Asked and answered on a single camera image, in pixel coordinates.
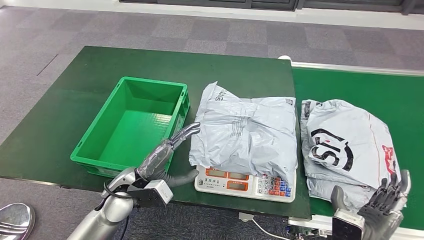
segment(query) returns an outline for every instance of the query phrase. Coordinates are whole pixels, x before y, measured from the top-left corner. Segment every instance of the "scale keypad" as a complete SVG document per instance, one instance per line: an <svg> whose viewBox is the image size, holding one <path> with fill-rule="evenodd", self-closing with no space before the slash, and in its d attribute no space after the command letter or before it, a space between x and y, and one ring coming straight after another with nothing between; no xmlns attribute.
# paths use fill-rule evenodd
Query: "scale keypad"
<svg viewBox="0 0 424 240"><path fill-rule="evenodd" d="M263 175L257 182L257 193L280 197L291 197L292 189L279 177Z"/></svg>

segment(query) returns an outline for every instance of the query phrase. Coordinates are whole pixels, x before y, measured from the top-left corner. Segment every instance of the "white cable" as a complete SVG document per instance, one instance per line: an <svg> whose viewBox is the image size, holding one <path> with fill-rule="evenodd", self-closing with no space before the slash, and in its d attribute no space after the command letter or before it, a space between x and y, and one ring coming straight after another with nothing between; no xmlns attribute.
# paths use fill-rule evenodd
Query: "white cable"
<svg viewBox="0 0 424 240"><path fill-rule="evenodd" d="M254 224L256 224L256 226L258 228L260 228L262 230L262 232L268 234L269 236L272 236L272 237L278 238L278 239L291 240L291 239L288 239L288 238L285 238L285 237L282 237L282 236L277 236L277 235L271 234L271 233L265 231L261 226L259 226L259 224L253 218L252 218L252 221L254 222Z"/></svg>

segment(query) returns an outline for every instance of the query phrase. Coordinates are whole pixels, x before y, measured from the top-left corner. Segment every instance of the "digital weighing scale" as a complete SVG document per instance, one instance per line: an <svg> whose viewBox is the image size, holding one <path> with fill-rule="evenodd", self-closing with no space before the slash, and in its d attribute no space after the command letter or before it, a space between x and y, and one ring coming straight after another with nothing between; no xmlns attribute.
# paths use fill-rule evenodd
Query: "digital weighing scale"
<svg viewBox="0 0 424 240"><path fill-rule="evenodd" d="M279 177L244 175L215 168L204 168L200 165L197 165L196 169L199 174L194 181L194 187L199 192L283 203L291 203L295 200L296 172L293 179L294 188L290 188Z"/></svg>

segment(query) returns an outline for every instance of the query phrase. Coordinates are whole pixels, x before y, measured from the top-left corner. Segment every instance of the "white wall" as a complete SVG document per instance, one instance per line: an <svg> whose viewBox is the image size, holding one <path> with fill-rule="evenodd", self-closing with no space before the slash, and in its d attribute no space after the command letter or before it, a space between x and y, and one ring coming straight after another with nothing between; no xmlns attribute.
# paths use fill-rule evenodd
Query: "white wall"
<svg viewBox="0 0 424 240"><path fill-rule="evenodd" d="M118 0L0 0L7 6L75 9L199 17L266 20L292 23L346 25L356 27L424 30L424 15L401 15L398 12L372 12L334 9L303 8L296 11L238 9L122 3Z"/></svg>

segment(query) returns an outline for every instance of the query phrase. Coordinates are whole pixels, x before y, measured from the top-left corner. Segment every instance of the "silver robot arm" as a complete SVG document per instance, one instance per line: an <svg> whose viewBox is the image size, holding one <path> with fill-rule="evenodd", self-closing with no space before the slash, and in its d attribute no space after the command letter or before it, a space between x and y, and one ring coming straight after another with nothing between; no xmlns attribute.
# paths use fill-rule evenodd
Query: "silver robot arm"
<svg viewBox="0 0 424 240"><path fill-rule="evenodd" d="M129 167L105 183L100 205L85 216L68 240L110 240L133 208L166 206L174 196L170 187L194 181L199 172L194 169L187 175L171 176L165 164L184 140L199 132L200 123L188 125L162 141L141 166Z"/></svg>

